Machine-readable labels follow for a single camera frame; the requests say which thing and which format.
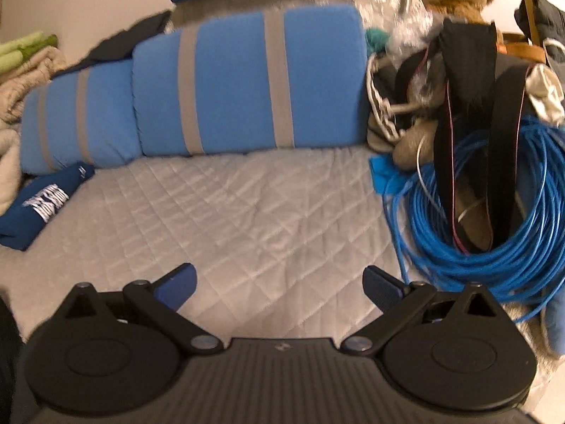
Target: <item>silver bolt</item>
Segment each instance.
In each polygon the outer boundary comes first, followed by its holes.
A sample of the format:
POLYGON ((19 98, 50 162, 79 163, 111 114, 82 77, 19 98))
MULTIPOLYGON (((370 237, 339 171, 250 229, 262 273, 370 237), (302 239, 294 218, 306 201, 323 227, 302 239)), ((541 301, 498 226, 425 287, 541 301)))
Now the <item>silver bolt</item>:
POLYGON ((190 344, 199 351, 209 351, 217 348, 220 340, 212 335, 198 335, 191 339, 190 344))
POLYGON ((373 342, 364 336, 350 336, 344 344, 346 348, 353 352, 365 352, 373 347, 373 342))

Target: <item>blue cable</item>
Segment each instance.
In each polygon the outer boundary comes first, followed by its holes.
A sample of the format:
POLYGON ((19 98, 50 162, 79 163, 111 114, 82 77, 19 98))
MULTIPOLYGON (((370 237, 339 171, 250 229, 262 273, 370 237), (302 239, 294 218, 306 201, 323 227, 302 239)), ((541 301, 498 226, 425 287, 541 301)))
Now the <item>blue cable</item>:
MULTIPOLYGON (((456 177, 470 157, 487 142, 486 131, 474 132, 461 140, 454 151, 456 177)), ((526 118, 520 129, 518 151, 536 196, 518 230, 503 245, 489 252, 467 255, 453 245, 443 212, 430 201, 417 174, 392 198, 383 194, 386 221, 406 283, 410 282, 407 262, 445 291, 460 292, 465 283, 480 282, 501 303, 519 302, 533 307, 516 322, 534 317, 563 287, 565 133, 536 118, 526 118), (402 236, 398 224, 402 204, 409 219, 413 245, 402 236)), ((423 165, 420 172, 429 195, 440 206, 433 163, 423 165)))

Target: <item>striped cushion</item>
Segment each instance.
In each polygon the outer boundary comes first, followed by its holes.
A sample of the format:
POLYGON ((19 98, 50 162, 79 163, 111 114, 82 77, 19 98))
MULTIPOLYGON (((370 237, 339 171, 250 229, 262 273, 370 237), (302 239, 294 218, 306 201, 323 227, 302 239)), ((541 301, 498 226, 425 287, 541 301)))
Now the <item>striped cushion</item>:
POLYGON ((134 53, 143 153, 363 143, 366 61, 349 5, 246 13, 157 36, 134 53))
POLYGON ((116 167, 140 155, 131 60, 61 76, 28 95, 20 156, 25 173, 43 175, 79 161, 116 167))

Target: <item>rolled blue blanket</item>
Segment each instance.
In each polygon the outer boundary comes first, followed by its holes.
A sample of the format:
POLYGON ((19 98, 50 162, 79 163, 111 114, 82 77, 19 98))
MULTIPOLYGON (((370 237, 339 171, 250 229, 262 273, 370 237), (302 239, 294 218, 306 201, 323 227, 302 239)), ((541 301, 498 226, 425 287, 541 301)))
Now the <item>rolled blue blanket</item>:
POLYGON ((93 165, 76 163, 33 180, 0 216, 0 244, 22 252, 27 250, 78 187, 93 175, 93 165))

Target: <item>ridged plastic surface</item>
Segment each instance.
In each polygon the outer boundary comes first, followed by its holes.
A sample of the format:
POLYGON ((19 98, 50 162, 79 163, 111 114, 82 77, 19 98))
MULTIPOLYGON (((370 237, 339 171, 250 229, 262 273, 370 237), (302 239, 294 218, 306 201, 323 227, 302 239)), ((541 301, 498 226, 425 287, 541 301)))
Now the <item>ridged plastic surface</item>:
POLYGON ((165 394, 133 412, 81 418, 43 409, 33 424, 532 424, 517 409, 450 416, 411 402, 367 358, 328 339, 235 339, 193 358, 165 394))

